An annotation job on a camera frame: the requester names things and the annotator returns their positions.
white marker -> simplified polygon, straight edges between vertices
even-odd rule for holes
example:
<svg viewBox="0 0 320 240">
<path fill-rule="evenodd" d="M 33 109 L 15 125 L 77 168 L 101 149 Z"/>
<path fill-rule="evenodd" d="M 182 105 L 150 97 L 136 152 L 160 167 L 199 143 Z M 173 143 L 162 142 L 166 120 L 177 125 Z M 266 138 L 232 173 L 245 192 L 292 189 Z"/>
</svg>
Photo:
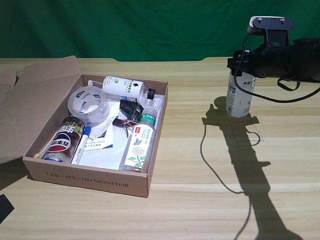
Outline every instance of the white marker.
<svg viewBox="0 0 320 240">
<path fill-rule="evenodd" d="M 91 132 L 91 127 L 90 126 L 86 126 L 84 131 L 83 131 L 83 135 L 82 138 L 79 142 L 79 145 L 74 153 L 74 156 L 72 158 L 71 164 L 79 164 L 80 158 L 82 156 L 82 153 L 84 152 L 87 140 L 89 138 Z"/>
</svg>

green screen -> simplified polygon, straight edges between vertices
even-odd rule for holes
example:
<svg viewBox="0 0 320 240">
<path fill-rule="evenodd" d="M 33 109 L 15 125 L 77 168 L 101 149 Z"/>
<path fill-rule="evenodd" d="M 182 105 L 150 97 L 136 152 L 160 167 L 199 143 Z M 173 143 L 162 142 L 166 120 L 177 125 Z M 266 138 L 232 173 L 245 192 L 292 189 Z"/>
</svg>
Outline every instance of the green screen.
<svg viewBox="0 0 320 240">
<path fill-rule="evenodd" d="M 2 0 L 1 58 L 197 61 L 242 48 L 252 16 L 294 20 L 320 37 L 318 0 Z M 249 48 L 263 39 L 251 36 Z"/>
</svg>

bottle cap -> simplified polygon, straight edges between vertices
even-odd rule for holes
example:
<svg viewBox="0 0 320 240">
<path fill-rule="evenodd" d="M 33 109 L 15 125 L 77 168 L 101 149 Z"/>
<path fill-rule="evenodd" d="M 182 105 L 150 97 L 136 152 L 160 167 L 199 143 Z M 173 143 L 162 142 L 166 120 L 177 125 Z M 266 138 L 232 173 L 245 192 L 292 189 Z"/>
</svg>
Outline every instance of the bottle cap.
<svg viewBox="0 0 320 240">
<path fill-rule="evenodd" d="M 155 98 L 155 94 L 156 94 L 156 91 L 152 88 L 149 88 L 146 98 L 153 100 Z"/>
</svg>

cardboard box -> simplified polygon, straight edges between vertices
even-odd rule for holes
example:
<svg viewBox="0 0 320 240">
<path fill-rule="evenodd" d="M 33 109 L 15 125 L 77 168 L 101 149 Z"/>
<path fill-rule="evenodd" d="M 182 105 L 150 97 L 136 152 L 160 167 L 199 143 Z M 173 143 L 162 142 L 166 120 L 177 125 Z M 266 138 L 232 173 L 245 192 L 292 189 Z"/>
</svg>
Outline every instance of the cardboard box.
<svg viewBox="0 0 320 240">
<path fill-rule="evenodd" d="M 0 102 L 14 88 L 16 84 L 16 71 L 8 68 L 0 72 Z"/>
<path fill-rule="evenodd" d="M 104 78 L 104 75 L 81 74 L 74 56 L 27 66 L 16 85 L 11 85 L 10 91 L 2 94 L 0 162 L 23 157 L 23 163 L 35 181 L 148 197 L 167 106 L 166 81 L 130 78 L 143 81 L 148 88 L 164 95 L 146 173 L 34 158 L 59 128 L 62 120 L 70 115 L 67 106 L 69 96 L 76 89 L 86 86 L 89 80 L 102 82 Z"/>
</svg>

white bottle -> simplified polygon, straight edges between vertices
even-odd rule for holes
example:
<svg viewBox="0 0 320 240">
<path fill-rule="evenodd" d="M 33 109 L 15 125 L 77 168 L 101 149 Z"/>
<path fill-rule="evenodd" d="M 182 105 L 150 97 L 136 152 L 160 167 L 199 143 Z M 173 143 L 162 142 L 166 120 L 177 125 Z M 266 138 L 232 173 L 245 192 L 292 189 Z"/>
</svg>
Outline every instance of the white bottle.
<svg viewBox="0 0 320 240">
<path fill-rule="evenodd" d="M 121 96 L 122 100 L 141 103 L 153 89 L 147 89 L 142 81 L 106 76 L 102 90 L 110 95 Z"/>
<path fill-rule="evenodd" d="M 236 76 L 238 85 L 248 92 L 253 92 L 256 77 L 242 72 L 242 76 Z M 230 70 L 229 83 L 226 94 L 225 110 L 227 114 L 235 118 L 244 118 L 249 114 L 252 95 L 241 91 L 234 82 L 234 75 Z"/>
<path fill-rule="evenodd" d="M 119 170 L 146 172 L 150 162 L 158 111 L 145 106 L 140 121 L 132 129 Z"/>
</svg>

